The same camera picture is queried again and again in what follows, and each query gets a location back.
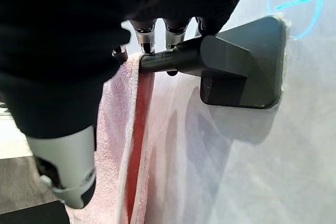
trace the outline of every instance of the wall mount bracket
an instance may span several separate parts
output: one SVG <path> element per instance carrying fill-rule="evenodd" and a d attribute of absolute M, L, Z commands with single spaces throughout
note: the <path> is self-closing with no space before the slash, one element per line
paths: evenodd
<path fill-rule="evenodd" d="M 268 109 L 281 96 L 285 45 L 284 22 L 267 16 L 143 56 L 140 72 L 178 70 L 199 76 L 206 104 Z"/>

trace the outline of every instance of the pink towel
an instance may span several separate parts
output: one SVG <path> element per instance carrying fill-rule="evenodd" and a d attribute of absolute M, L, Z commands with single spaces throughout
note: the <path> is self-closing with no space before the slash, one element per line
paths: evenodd
<path fill-rule="evenodd" d="M 86 208 L 67 208 L 73 224 L 143 224 L 149 160 L 147 117 L 154 75 L 139 74 L 141 54 L 129 57 L 104 84 L 97 126 L 97 186 Z"/>

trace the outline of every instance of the black fabric sleeve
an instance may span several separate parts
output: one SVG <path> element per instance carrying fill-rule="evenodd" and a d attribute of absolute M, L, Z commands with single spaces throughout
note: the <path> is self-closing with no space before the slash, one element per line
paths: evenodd
<path fill-rule="evenodd" d="M 0 92 L 18 128 L 53 138 L 96 125 L 127 44 L 120 23 L 145 0 L 0 0 Z"/>

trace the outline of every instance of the blue marker mark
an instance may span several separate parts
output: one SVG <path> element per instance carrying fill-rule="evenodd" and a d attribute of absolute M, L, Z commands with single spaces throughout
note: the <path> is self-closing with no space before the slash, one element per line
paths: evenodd
<path fill-rule="evenodd" d="M 289 6 L 302 4 L 302 3 L 305 3 L 305 2 L 309 2 L 309 1 L 312 1 L 312 0 L 297 0 L 297 1 L 289 2 L 289 3 L 283 4 L 283 5 L 277 6 L 274 10 L 281 10 L 281 9 L 284 9 L 286 7 L 289 7 Z M 323 4 L 323 0 L 317 0 L 315 13 L 314 13 L 314 16 L 313 16 L 313 19 L 312 19 L 310 25 L 302 33 L 300 33 L 298 35 L 295 35 L 294 36 L 295 38 L 302 38 L 312 30 L 312 28 L 314 27 L 315 23 L 317 22 L 317 20 L 319 18 L 319 15 L 320 15 L 320 12 L 321 12 L 321 9 L 322 9 L 322 4 Z M 272 14 L 274 10 L 272 10 L 272 8 L 270 6 L 270 0 L 268 0 L 267 8 L 268 8 L 268 13 Z"/>
<path fill-rule="evenodd" d="M 296 0 L 296 1 L 292 1 L 292 2 L 285 3 L 283 5 L 279 5 L 279 6 L 275 7 L 275 10 L 281 10 L 281 9 L 284 9 L 286 7 L 289 7 L 289 6 L 293 6 L 293 5 L 297 5 L 297 4 L 301 4 L 301 3 L 305 3 L 305 2 L 309 2 L 309 1 L 312 1 L 312 0 Z"/>

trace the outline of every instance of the towel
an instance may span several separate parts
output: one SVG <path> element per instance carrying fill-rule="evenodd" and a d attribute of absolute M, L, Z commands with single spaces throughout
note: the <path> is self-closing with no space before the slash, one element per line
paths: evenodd
<path fill-rule="evenodd" d="M 96 191 L 80 210 L 67 207 L 71 224 L 142 224 L 149 160 L 147 118 L 154 75 L 139 74 L 141 54 L 131 55 L 104 84 L 97 124 Z"/>

